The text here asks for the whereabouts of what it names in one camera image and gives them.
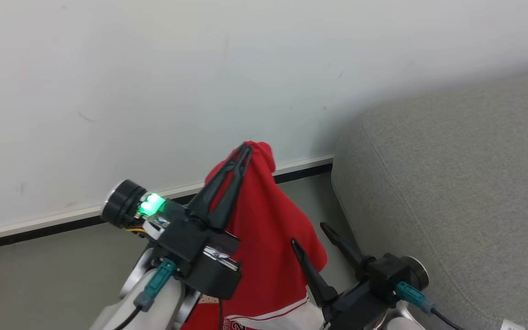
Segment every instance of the white stripe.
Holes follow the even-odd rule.
[[[266,313],[264,315],[258,315],[257,317],[247,317],[245,315],[229,315],[227,317],[225,317],[226,319],[235,319],[235,318],[251,318],[251,319],[265,319],[265,318],[271,318],[271,317],[275,317],[277,315],[281,315],[281,314],[284,314],[288,311],[290,311],[291,309],[301,305],[302,303],[305,303],[306,301],[308,301],[308,297],[304,297],[303,299],[300,299],[299,301],[295,302],[295,303],[291,303],[291,305],[288,305],[287,307],[284,307],[283,309],[279,309],[277,311],[274,311],[274,312],[271,312],[271,313]]]
[[[321,309],[308,302],[280,317],[261,321],[238,317],[233,321],[256,330],[320,330],[323,328],[324,322]]]

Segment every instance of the white wall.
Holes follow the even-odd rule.
[[[360,109],[528,73],[528,0],[0,0],[0,227],[242,140],[331,154]]]

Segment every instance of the gray sofa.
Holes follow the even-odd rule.
[[[362,251],[419,259],[449,319],[528,330],[528,77],[365,111],[332,182]]]

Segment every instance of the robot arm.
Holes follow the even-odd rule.
[[[331,244],[339,248],[348,263],[356,271],[359,281],[354,287],[341,294],[325,280],[311,265],[299,242],[292,241],[295,255],[317,307],[321,308],[325,326],[332,330],[363,330],[377,324],[378,320],[390,311],[390,318],[402,314],[401,300],[409,300],[407,292],[421,294],[429,285],[429,276],[425,268],[414,258],[395,257],[386,253],[380,259],[363,255],[357,248],[350,246],[327,223],[321,223],[321,229]],[[434,304],[428,299],[421,301],[424,311],[431,312]],[[405,326],[405,330],[414,329]]]
[[[201,295],[231,298],[242,277],[241,263],[230,258],[239,240],[224,229],[251,156],[252,147],[242,144],[187,207],[130,180],[116,186],[101,219],[149,242],[122,300],[106,307],[91,330],[179,329]]]

